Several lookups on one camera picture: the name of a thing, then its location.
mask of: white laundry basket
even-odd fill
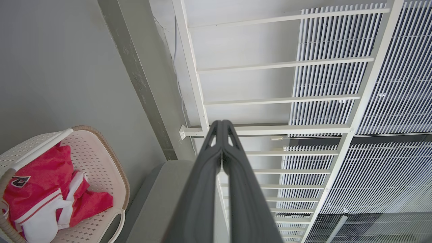
[[[84,171],[89,190],[109,192],[114,206],[98,215],[83,220],[72,228],[59,230],[53,243],[98,243],[111,222],[121,215],[120,224],[110,239],[113,243],[124,224],[124,211],[129,202],[129,182],[121,164],[102,134],[89,126],[76,126],[60,132],[38,135],[0,155],[0,198],[12,176],[20,168],[61,142],[69,145],[74,169]],[[0,217],[0,237],[10,243],[26,241]]]

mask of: red clothing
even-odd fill
[[[22,226],[29,243],[49,243],[58,230],[113,206],[109,193],[88,188],[85,173],[73,171],[70,147],[59,143],[10,180],[3,196],[8,220],[15,229]]]

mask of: gray wall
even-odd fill
[[[95,127],[131,198],[165,161],[96,0],[0,0],[0,114],[0,153],[37,134]]]
[[[181,111],[176,80],[178,75],[176,76],[173,72],[171,59],[167,54],[168,47],[164,46],[164,42],[157,32],[150,3],[148,0],[118,0],[122,16],[117,16],[118,11],[115,11],[115,4],[112,3],[114,1],[117,0],[99,0],[105,20],[107,23],[112,23],[113,20],[119,22],[120,17],[122,17],[126,22],[127,38],[131,38],[134,44],[147,82],[152,90],[168,134],[170,134],[174,150],[179,159],[194,160],[195,156],[189,155],[189,153],[192,153],[192,149],[189,147],[189,138],[179,141],[178,129],[179,124],[183,123],[183,114],[179,116],[172,109],[174,107],[177,112]],[[119,39],[125,38],[125,36],[122,36],[121,26],[118,28],[113,28],[113,25],[110,24],[108,26],[124,58],[124,50],[128,49],[128,45],[122,46],[122,42],[118,42]],[[216,193],[215,198],[214,220],[214,242],[228,243],[229,234],[218,193]]]

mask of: basket handle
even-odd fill
[[[10,179],[15,175],[16,170],[10,168],[0,178],[0,198],[3,198],[4,190],[6,190],[7,184]],[[14,243],[26,243],[26,240],[21,237],[18,232],[12,228],[5,217],[0,216],[0,229],[14,242]]]
[[[126,215],[124,214],[124,209],[120,209],[120,223],[117,226],[117,230],[115,231],[114,235],[111,237],[111,239],[108,241],[108,243],[114,243],[114,241],[117,239],[117,237],[120,235],[121,230],[123,229],[124,220],[126,218]]]

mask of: cable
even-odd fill
[[[181,95],[181,91],[180,91],[180,83],[178,81],[178,77],[177,77],[177,71],[175,70],[175,65],[174,65],[174,61],[175,61],[175,57],[177,56],[177,18],[174,16],[174,55],[172,56],[172,67],[174,68],[174,73],[176,75],[176,80],[177,80],[177,89],[178,89],[178,93],[180,94],[180,98],[181,98],[181,111],[183,112],[183,117],[184,117],[184,123],[187,127],[187,119],[186,119],[186,113],[184,112],[184,100],[183,100],[183,96]],[[194,143],[192,142],[192,138],[191,139],[191,145],[192,145],[192,149],[194,150],[195,156],[197,156],[197,151],[195,150],[195,146]]]

